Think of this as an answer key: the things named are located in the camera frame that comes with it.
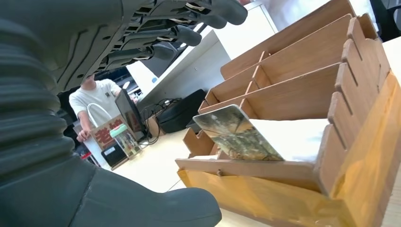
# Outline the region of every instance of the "man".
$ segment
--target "man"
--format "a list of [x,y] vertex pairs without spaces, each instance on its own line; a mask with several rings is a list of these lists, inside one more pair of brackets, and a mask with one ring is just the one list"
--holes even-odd
[[[96,103],[103,107],[111,117],[120,114],[115,98],[120,93],[121,88],[110,79],[95,81],[95,75],[87,77],[81,84],[81,87],[70,95],[70,105],[77,115],[82,130],[78,133],[79,142],[86,141],[92,128],[92,123],[87,113],[87,106],[90,103]],[[99,107],[91,106],[90,112],[97,124],[103,124],[110,120],[110,117]]]

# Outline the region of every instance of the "cable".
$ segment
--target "cable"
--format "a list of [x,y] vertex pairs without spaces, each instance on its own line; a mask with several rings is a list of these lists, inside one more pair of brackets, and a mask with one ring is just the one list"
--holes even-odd
[[[169,105],[173,104],[173,103],[177,103],[181,100],[181,98],[164,98],[162,100],[160,100],[158,103],[156,104],[152,104],[152,105],[148,105],[146,106],[141,112],[140,115],[143,119],[143,124],[145,125],[145,127],[147,128],[148,132],[146,134],[146,140],[148,142],[148,144],[143,144],[143,143],[138,143],[140,145],[153,145],[155,144],[160,137],[160,132],[161,132],[161,127],[157,118],[157,115],[160,115],[162,113],[164,113],[164,111],[166,111],[166,109],[169,107]],[[149,118],[151,116],[155,115],[155,121],[158,127],[158,132],[157,132],[157,136],[151,141],[150,137],[152,136],[150,131],[149,131]]]

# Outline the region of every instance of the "white wall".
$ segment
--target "white wall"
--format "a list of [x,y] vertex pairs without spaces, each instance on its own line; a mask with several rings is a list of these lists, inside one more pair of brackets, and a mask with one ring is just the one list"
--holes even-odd
[[207,92],[224,81],[220,68],[229,61],[230,58],[223,46],[217,42],[168,85],[153,95],[150,98],[151,103],[157,103],[163,98],[184,98],[198,89]]
[[[262,0],[273,19],[276,28],[281,31],[293,24],[329,0]],[[349,0],[357,15],[369,13],[375,21],[369,0]]]
[[215,29],[215,32],[231,59],[275,33],[260,6],[248,11],[248,17],[243,24],[236,26],[227,23],[224,28]]

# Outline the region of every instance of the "wooden organizer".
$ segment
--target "wooden organizer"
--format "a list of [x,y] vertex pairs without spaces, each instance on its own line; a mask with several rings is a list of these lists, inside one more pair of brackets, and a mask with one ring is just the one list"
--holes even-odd
[[[298,26],[320,13],[307,16],[297,22]],[[347,150],[390,71],[372,22],[368,15],[346,14],[277,53],[265,56],[266,50],[263,50],[255,65],[212,88],[199,113],[236,104],[251,119],[328,118],[330,124],[324,130],[316,163],[228,160],[227,157],[177,159],[176,162],[181,169],[255,176],[329,195]],[[209,155],[215,147],[205,134],[196,137],[190,130],[184,142],[192,156]]]
[[[331,0],[221,67],[221,74],[229,79],[346,14],[355,16],[348,0]],[[262,52],[266,54],[259,59]]]
[[[347,14],[264,60],[266,52],[262,52],[257,64],[212,88],[199,113],[231,104],[240,105],[241,100],[253,91],[341,62],[347,39],[359,39],[355,42],[366,46],[365,38],[377,38],[374,31],[368,15],[352,18]],[[377,58],[380,59],[380,56],[384,56],[384,51],[378,52]]]

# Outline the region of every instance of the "white desk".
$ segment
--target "white desk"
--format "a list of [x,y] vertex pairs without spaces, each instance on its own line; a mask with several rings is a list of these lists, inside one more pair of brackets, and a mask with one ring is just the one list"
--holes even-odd
[[401,37],[383,43],[383,48],[395,77],[401,83]]
[[187,47],[184,52],[166,69],[148,92],[143,90],[139,97],[139,108],[150,105],[149,100],[182,73],[189,65],[199,59],[217,42],[221,42],[230,59],[233,59],[277,32],[262,0],[245,6],[248,10],[247,20],[239,26],[227,24],[222,29],[206,27],[202,32],[202,41],[198,46]]

